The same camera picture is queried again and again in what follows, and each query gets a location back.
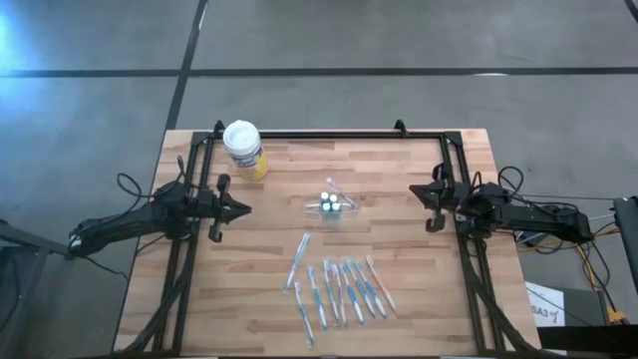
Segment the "orange white toothbrush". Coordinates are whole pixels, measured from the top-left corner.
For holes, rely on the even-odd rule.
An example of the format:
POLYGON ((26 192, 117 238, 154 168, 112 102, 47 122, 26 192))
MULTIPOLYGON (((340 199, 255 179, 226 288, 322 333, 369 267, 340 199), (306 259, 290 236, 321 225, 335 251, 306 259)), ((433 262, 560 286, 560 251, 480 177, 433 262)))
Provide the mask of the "orange white toothbrush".
POLYGON ((370 273, 372 274, 372 277, 374 278, 374 280, 376 281, 379 289, 381 290, 381 292, 383 293, 383 295, 385 296, 390 308, 392 309, 393 313, 396 315, 397 312, 397 306, 396 303, 391 295, 391 293, 389 292, 389 290, 386 288, 386 286, 384 285, 383 281, 381 280, 381 277, 379 276, 378 272, 375 269, 374 266, 374 259, 372 258, 371 255, 366 255, 365 257, 366 259, 366 263, 367 263, 367 267, 370 271, 370 273))

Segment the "black aluminium table frame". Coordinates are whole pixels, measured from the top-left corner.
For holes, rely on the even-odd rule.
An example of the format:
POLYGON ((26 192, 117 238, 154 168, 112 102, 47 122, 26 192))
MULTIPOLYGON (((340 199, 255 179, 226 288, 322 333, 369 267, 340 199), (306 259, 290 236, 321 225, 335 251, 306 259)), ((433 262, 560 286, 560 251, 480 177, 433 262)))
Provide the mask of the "black aluminium table frame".
POLYGON ((494 180, 496 170, 483 130, 268 131, 262 136, 267 175, 231 178, 231 194, 252 207, 223 229, 222 242, 199 238, 186 309, 168 314, 162 340, 151 347, 167 356, 197 357, 409 357, 491 354, 492 318, 467 284, 490 276, 494 299, 509 326, 503 344, 539 347, 516 249, 497 233, 484 259, 458 238, 448 220, 429 233, 429 212, 409 190, 425 183, 437 164, 450 161, 454 177, 470 182, 477 172, 494 180), (331 177, 359 206, 352 219, 307 219, 303 207, 331 177), (283 291, 304 233, 310 242, 293 283, 301 286, 315 346, 308 348, 294 287, 283 291), (370 273, 366 255, 396 306, 395 315, 370 273), (357 320, 340 264, 363 263, 387 317, 373 318, 348 277, 365 325, 357 320), (336 263, 347 327, 335 326, 324 279, 323 260, 336 263), (328 330, 322 330, 307 267, 315 269, 328 330))

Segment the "clear acrylic organizer box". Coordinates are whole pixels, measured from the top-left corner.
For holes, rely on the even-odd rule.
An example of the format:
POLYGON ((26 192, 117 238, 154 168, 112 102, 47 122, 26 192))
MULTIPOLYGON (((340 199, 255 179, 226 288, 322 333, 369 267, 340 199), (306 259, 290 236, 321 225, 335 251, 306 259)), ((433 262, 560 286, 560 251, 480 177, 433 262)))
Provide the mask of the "clear acrylic organizer box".
POLYGON ((322 200, 319 194, 319 197, 314 202, 306 203, 303 207, 304 215, 307 219, 311 220, 321 220, 321 221, 338 221, 338 220, 346 220, 352 219, 358 215, 360 211, 360 206, 357 207, 351 206, 348 202, 346 202, 339 194, 336 192, 328 192, 329 196, 331 194, 336 194, 338 196, 338 201, 341 203, 341 211, 333 212, 332 211, 332 203, 330 199, 322 200), (323 212, 322 211, 322 203, 330 202, 331 203, 331 211, 323 212))

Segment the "black flat panel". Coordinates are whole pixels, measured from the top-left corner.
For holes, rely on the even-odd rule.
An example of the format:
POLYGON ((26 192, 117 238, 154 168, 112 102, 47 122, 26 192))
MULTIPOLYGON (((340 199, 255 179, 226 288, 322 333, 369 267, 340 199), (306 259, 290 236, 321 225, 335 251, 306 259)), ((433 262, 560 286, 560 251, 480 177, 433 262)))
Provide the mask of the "black flat panel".
POLYGON ((620 229, 631 277, 638 293, 638 195, 613 199, 615 223, 620 229))

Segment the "purple white toothbrush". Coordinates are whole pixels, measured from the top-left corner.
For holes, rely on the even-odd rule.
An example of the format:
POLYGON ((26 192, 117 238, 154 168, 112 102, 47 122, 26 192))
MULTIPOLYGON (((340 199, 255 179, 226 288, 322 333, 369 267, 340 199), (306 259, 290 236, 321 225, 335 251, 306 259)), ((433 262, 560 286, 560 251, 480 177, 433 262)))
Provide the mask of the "purple white toothbrush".
POLYGON ((339 311, 340 323, 342 327, 347 327, 347 316, 345 312, 345 301, 343 296, 343 288, 340 279, 339 269, 336 263, 331 263, 331 272, 337 282, 337 306, 339 311))
POLYGON ((358 204, 354 202, 354 200, 344 192, 344 190, 335 182, 335 180, 331 177, 326 178, 326 183, 329 185, 337 194, 339 194, 346 202, 348 202, 351 206, 357 207, 358 204))

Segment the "white paper label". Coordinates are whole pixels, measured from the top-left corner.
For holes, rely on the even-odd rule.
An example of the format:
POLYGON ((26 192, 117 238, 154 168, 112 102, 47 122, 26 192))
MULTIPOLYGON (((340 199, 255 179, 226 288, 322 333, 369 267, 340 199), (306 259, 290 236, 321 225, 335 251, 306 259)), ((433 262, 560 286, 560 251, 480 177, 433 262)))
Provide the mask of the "white paper label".
POLYGON ((525 282, 531 311, 537 327, 565 325, 564 293, 557 289, 525 282))

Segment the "black flat board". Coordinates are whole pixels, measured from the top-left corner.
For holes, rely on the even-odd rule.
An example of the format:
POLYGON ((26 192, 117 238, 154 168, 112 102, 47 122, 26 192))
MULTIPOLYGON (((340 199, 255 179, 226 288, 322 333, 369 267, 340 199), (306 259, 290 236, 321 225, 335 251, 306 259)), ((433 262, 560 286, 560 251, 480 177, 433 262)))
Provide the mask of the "black flat board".
POLYGON ((545 349, 638 356, 638 324, 540 327, 545 349))

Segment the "yellow white Lysol wipes canister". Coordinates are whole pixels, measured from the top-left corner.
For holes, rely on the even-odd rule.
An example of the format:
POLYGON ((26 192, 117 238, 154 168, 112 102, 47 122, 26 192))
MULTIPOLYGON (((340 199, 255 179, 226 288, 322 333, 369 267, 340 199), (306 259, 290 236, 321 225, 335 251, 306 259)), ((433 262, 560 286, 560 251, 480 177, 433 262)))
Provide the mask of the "yellow white Lysol wipes canister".
POLYGON ((243 120, 236 120, 225 128, 223 144, 239 174, 247 180, 259 180, 268 171, 261 137, 257 128, 243 120))

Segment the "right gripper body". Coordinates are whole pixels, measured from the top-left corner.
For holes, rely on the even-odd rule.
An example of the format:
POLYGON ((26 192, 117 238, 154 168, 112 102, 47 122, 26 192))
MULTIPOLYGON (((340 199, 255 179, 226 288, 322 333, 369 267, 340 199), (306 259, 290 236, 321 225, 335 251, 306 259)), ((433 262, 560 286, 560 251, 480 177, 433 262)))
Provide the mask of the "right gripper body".
POLYGON ((438 193, 440 207, 432 209, 434 214, 426 221, 427 232, 442 230, 446 221, 443 210, 455 212, 457 207, 469 196, 470 190, 468 184, 454 181, 453 174, 446 169, 445 164, 434 167, 433 180, 440 184, 440 192, 438 193))

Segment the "dark metal stand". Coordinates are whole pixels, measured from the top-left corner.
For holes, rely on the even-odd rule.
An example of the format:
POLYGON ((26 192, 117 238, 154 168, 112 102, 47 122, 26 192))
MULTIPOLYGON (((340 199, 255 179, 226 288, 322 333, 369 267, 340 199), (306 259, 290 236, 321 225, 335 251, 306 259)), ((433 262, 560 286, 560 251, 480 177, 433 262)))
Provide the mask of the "dark metal stand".
POLYGON ((15 353, 47 259, 67 247, 0 219, 0 359, 15 353))

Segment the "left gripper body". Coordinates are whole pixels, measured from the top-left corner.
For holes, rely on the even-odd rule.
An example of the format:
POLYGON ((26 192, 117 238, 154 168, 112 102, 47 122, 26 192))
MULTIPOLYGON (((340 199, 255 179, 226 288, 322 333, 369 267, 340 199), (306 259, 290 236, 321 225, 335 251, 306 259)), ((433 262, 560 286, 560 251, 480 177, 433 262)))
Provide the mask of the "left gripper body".
POLYGON ((213 242, 221 242, 222 239, 220 225, 225 208, 224 197, 228 192, 229 185, 230 176, 222 174, 217 179, 217 191, 210 189, 207 185, 201 185, 195 197, 194 216, 213 219, 208 231, 208 238, 213 242))

